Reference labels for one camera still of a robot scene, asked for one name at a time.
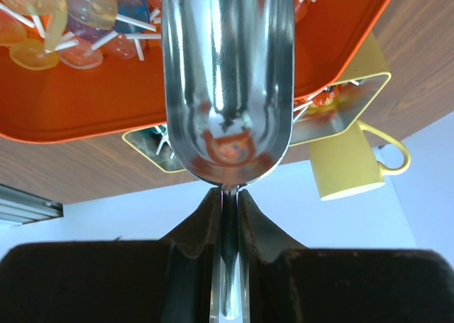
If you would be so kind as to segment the gold tin of lollipops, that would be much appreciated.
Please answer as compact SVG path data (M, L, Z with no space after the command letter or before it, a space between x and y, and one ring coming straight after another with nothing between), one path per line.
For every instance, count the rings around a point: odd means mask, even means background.
M370 33L343 71L333 83L337 97L327 106L308 109L294 124L290 146L335 136L344 132L368 108L391 79L391 72L379 43ZM161 172L166 174L185 171L173 156L162 135L151 128L127 131L122 135L133 150L142 155Z

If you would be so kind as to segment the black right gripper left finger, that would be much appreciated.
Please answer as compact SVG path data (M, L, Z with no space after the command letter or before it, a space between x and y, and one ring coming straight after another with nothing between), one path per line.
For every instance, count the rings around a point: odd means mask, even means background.
M217 322L221 192L158 240L27 243L1 261L2 322Z

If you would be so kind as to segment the orange tin of lollipops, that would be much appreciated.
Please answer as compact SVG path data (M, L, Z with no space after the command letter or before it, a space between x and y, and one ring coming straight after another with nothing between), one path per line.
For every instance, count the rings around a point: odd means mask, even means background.
M295 26L296 99L335 82L390 0L316 0ZM17 65L1 49L1 136L56 143L127 131L165 121L162 53L145 60L107 57L76 70Z

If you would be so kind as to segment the yellow mug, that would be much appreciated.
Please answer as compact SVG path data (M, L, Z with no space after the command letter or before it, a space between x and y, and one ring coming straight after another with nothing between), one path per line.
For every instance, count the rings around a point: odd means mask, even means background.
M402 164L390 168L378 161L366 131L396 146L403 156ZM320 199L330 201L382 187L385 176L401 175L409 169L411 154L402 142L357 120L341 134L310 142L309 160Z

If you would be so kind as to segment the aluminium frame rail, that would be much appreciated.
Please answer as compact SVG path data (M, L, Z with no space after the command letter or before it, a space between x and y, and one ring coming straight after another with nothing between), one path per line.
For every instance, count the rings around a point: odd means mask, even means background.
M1 229L62 216L61 203L1 185Z

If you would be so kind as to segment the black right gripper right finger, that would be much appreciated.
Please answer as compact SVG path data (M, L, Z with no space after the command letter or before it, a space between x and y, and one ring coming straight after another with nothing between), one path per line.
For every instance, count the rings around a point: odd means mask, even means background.
M242 191L245 322L452 322L453 268L429 250L307 248Z

